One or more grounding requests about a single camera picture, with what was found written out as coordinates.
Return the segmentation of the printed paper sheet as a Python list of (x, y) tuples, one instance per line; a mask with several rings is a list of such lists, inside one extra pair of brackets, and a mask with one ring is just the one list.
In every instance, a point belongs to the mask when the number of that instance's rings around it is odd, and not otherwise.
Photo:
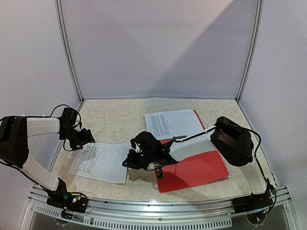
[(125, 184), (130, 144), (89, 143), (76, 151), (69, 174), (112, 184)]
[(147, 131), (157, 140), (178, 136), (190, 136), (205, 129), (195, 110), (176, 110), (145, 114)]

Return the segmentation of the chrome spine lever clip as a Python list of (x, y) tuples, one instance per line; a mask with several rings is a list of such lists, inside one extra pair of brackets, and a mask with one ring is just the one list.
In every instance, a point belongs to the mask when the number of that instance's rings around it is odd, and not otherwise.
[(154, 171), (156, 174), (157, 179), (164, 179), (164, 171), (163, 171), (163, 166), (160, 165), (159, 163), (154, 163)]

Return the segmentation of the red file folder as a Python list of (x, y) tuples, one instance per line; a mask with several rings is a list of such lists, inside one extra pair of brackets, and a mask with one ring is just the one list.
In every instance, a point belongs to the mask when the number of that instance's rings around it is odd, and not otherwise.
[(217, 151), (205, 152), (163, 167), (164, 179), (157, 179), (160, 193), (193, 188), (228, 178), (228, 169)]

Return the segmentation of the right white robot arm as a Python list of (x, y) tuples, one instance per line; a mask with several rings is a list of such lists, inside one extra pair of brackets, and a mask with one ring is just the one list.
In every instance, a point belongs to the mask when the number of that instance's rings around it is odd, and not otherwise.
[(130, 140), (131, 148), (122, 165), (135, 170), (152, 171), (203, 153), (218, 151), (230, 165), (238, 167), (243, 173), (252, 194), (248, 205), (258, 209), (267, 200), (265, 192), (270, 188), (270, 181), (257, 158), (260, 146), (253, 143), (252, 135), (261, 141), (257, 132), (225, 116), (217, 118), (209, 129), (191, 136), (174, 137), (166, 143), (157, 140), (152, 133), (143, 131)]

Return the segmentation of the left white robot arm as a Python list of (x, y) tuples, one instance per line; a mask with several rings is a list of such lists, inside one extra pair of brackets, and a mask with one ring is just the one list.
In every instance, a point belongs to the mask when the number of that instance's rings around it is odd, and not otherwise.
[(60, 116), (9, 115), (0, 120), (0, 161), (19, 170), (51, 193), (53, 201), (61, 208), (67, 208), (71, 197), (65, 182), (31, 155), (34, 141), (51, 135), (68, 142), (70, 151), (81, 150), (84, 145), (95, 142), (91, 130), (82, 126), (79, 112), (69, 106), (63, 108)]

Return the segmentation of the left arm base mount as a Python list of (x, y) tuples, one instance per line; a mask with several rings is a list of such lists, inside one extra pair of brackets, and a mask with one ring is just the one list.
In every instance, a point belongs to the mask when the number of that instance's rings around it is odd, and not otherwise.
[(88, 197), (80, 192), (68, 192), (65, 182), (58, 178), (55, 191), (47, 190), (47, 204), (64, 210), (85, 213), (89, 202)]

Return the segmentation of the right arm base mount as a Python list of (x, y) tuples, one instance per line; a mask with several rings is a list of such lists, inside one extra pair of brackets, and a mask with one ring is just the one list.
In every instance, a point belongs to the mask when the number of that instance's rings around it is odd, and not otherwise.
[(234, 198), (231, 203), (236, 214), (250, 211), (262, 211), (266, 214), (271, 211), (276, 203), (276, 200), (272, 200), (271, 195), (274, 195), (276, 199), (277, 191), (275, 188), (267, 189), (263, 194)]

